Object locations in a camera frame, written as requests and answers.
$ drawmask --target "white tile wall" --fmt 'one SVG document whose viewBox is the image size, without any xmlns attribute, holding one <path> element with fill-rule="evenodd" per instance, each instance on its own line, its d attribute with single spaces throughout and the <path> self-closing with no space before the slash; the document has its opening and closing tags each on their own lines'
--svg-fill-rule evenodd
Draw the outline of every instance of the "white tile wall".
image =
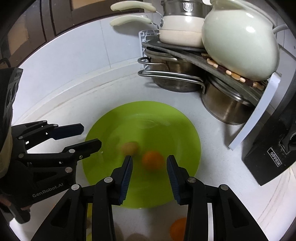
<svg viewBox="0 0 296 241">
<path fill-rule="evenodd" d="M 152 13 L 133 15 L 147 15 L 152 18 Z M 110 21 L 115 17 L 101 20 L 107 54 L 110 64 L 140 57 L 139 32 L 142 30 L 156 29 L 153 24 L 147 25 L 140 22 L 130 22 L 121 26 L 110 26 Z"/>
<path fill-rule="evenodd" d="M 280 63 L 277 72 L 282 74 L 279 87 L 270 103 L 270 105 L 276 109 L 284 97 L 291 80 L 296 70 L 296 61 L 289 54 L 282 49 L 280 50 Z"/>
<path fill-rule="evenodd" d="M 277 25 L 282 25 L 285 24 L 285 22 L 281 19 L 280 16 L 277 18 Z M 284 41 L 285 41 L 285 31 L 280 31 L 276 34 L 276 40 L 277 42 L 281 45 L 284 46 Z"/>
<path fill-rule="evenodd" d="M 292 32 L 288 29 L 285 30 L 284 48 L 288 50 L 294 57 L 296 57 L 296 40 Z"/>
<path fill-rule="evenodd" d="M 59 36 L 30 56 L 13 105 L 14 120 L 75 76 L 109 65 L 101 22 L 94 21 Z"/>
</svg>

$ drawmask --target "green plate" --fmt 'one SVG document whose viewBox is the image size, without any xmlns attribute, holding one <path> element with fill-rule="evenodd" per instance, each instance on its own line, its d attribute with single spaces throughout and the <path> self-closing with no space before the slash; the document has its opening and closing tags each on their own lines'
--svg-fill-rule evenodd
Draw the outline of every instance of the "green plate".
<svg viewBox="0 0 296 241">
<path fill-rule="evenodd" d="M 159 102 L 132 102 L 109 111 L 93 125 L 86 140 L 95 138 L 102 142 L 102 148 L 82 161 L 91 185 L 122 165 L 122 144 L 139 143 L 124 207 L 149 208 L 173 199 L 166 168 L 149 172 L 142 166 L 146 151 L 159 151 L 165 159 L 174 155 L 190 176 L 196 173 L 200 161 L 200 140 L 193 124 L 177 109 Z"/>
</svg>

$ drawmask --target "black appliance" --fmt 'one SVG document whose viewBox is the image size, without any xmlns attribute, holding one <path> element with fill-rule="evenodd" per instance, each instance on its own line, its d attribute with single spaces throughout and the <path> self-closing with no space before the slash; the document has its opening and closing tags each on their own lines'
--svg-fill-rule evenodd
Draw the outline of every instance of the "black appliance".
<svg viewBox="0 0 296 241">
<path fill-rule="evenodd" d="M 296 95 L 277 119 L 266 123 L 243 161 L 260 185 L 296 161 Z"/>
</svg>

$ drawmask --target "brown egg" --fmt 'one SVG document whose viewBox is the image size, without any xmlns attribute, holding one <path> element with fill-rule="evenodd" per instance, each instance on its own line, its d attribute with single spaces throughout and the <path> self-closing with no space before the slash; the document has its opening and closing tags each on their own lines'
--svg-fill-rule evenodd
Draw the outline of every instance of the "brown egg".
<svg viewBox="0 0 296 241">
<path fill-rule="evenodd" d="M 121 146 L 121 153 L 124 156 L 134 156 L 138 153 L 139 144 L 137 142 L 126 142 Z"/>
<path fill-rule="evenodd" d="M 183 241 L 186 229 L 186 218 L 176 220 L 170 227 L 170 237 L 173 241 Z"/>
<path fill-rule="evenodd" d="M 165 166 L 165 160 L 158 151 L 147 151 L 142 156 L 142 165 L 148 171 L 156 171 Z"/>
</svg>

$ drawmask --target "white ceramic pitcher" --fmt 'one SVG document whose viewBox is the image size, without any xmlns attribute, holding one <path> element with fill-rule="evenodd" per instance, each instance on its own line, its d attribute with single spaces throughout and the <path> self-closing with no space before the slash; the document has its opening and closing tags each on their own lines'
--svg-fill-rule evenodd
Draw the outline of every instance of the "white ceramic pitcher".
<svg viewBox="0 0 296 241">
<path fill-rule="evenodd" d="M 279 65 L 274 20 L 242 0 L 211 0 L 212 11 L 202 26 L 202 41 L 218 64 L 254 81 L 268 79 Z"/>
</svg>

